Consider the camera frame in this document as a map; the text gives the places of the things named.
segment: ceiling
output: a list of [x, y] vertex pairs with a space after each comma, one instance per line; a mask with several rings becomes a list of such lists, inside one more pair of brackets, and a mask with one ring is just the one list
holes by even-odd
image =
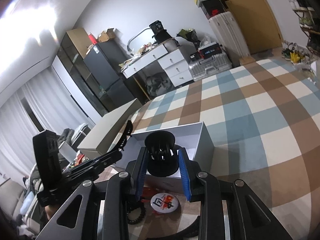
[[13, 11], [0, 19], [11, 19], [0, 33], [0, 106], [52, 64], [63, 35], [73, 28], [89, 2], [19, 0]]

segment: metal bolt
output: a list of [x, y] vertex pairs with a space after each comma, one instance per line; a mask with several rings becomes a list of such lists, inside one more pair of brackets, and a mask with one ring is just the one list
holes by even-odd
[[92, 184], [92, 181], [91, 181], [91, 180], [85, 180], [84, 182], [82, 182], [82, 185], [83, 185], [84, 187], [89, 187], [89, 186], [91, 186], [91, 184]]
[[125, 178], [126, 176], [128, 176], [128, 173], [127, 173], [126, 171], [121, 171], [121, 172], [119, 173], [119, 177], [120, 177], [120, 178]]
[[235, 184], [238, 186], [238, 187], [243, 187], [244, 186], [244, 182], [240, 179], [237, 179]]
[[200, 178], [206, 178], [206, 177], [208, 177], [208, 173], [206, 173], [206, 172], [204, 172], [204, 171], [201, 171], [201, 172], [198, 173], [198, 176], [199, 176]]

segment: white suitcase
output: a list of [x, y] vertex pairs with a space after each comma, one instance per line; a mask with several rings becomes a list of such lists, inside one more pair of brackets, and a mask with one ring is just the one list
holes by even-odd
[[210, 26], [232, 61], [234, 67], [240, 66], [241, 57], [250, 56], [248, 45], [231, 12], [220, 13], [209, 19]]

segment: refrigerator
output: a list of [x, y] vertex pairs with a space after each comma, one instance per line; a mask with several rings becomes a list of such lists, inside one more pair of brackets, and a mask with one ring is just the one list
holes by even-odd
[[114, 40], [95, 44], [84, 58], [84, 63], [100, 85], [101, 93], [97, 96], [107, 101], [109, 112], [135, 98], [144, 101], [137, 85], [120, 72], [119, 64], [126, 60], [127, 56]]

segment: silver suitcase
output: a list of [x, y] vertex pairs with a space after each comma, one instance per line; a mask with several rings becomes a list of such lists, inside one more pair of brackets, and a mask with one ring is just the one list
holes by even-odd
[[234, 67], [240, 66], [239, 59], [250, 55], [241, 29], [231, 12], [220, 13], [209, 19], [210, 26], [222, 44]]
[[197, 60], [189, 65], [189, 70], [194, 81], [216, 75], [231, 68], [232, 64], [224, 51], [208, 59]]

